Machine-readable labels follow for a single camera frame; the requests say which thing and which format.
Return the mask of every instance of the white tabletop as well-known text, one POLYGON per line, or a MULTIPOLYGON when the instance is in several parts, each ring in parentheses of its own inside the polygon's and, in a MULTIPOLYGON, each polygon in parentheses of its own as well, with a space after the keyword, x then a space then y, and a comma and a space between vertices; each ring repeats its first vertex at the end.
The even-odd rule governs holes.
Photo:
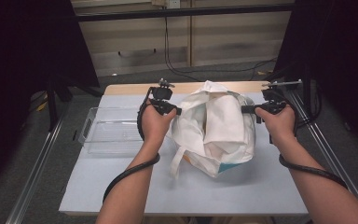
MULTIPOLYGON (((178 105, 187 94, 174 94, 178 105)), ((250 92, 256 104, 261 92, 250 92)), ((99 107, 138 106, 144 95, 105 95, 99 107)), ((169 138, 154 167, 146 215, 238 216, 307 214, 289 171, 278 161, 278 149, 269 143, 264 124, 256 124, 255 156, 243 165, 212 178, 186 161, 177 179, 170 175, 175 145, 169 138)), ((132 158, 90 154, 82 148, 62 199, 60 211, 68 215, 97 215, 108 184, 124 171, 132 158)))

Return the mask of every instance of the beige wall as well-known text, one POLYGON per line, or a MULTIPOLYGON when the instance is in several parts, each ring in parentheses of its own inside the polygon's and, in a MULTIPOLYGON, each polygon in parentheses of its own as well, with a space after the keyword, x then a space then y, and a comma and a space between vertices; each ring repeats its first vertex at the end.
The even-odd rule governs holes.
MULTIPOLYGON (((293 0, 187 0, 181 1, 181 7, 233 7, 291 2, 293 0)), ((73 6, 77 14, 159 9, 152 6, 151 1, 145 0, 73 0, 73 6)), ((289 16, 290 12, 271 12, 168 18, 172 64, 178 67, 197 66, 276 57, 289 16)), ((158 56, 164 51, 163 18, 90 21, 81 22, 80 27, 99 76, 132 73, 137 71, 135 67, 153 70, 165 66, 164 57, 161 54, 158 56), (156 55, 153 55, 153 49, 157 49, 156 55), (118 58, 119 51, 125 52, 125 57, 122 55, 118 58)))

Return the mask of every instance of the fabric bag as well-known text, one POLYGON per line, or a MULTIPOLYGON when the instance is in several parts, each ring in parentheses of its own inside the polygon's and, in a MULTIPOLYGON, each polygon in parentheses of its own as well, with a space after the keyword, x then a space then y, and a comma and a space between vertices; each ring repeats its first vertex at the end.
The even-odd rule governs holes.
POLYGON ((180 104, 181 116, 172 121, 171 138, 178 146, 171 174, 178 176, 182 159, 217 177, 254 156, 255 115, 242 114, 252 99, 206 81, 180 104))

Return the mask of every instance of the bag handle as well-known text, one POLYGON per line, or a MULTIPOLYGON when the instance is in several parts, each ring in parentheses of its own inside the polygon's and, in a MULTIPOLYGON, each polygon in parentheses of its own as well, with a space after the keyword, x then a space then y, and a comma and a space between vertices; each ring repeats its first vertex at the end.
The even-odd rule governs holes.
POLYGON ((186 149, 184 147, 179 147, 176 151, 176 155, 173 157, 173 160, 171 162, 171 175, 174 176, 176 179, 179 176, 179 164, 180 161, 183 158, 183 155, 185 155, 186 149))

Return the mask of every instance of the clear plastic container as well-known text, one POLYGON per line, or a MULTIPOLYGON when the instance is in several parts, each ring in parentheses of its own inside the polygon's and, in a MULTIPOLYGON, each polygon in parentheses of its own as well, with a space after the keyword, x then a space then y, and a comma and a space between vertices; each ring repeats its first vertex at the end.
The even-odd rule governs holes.
POLYGON ((135 155, 143 140, 138 132, 137 107, 93 107, 78 141, 88 153, 135 155))

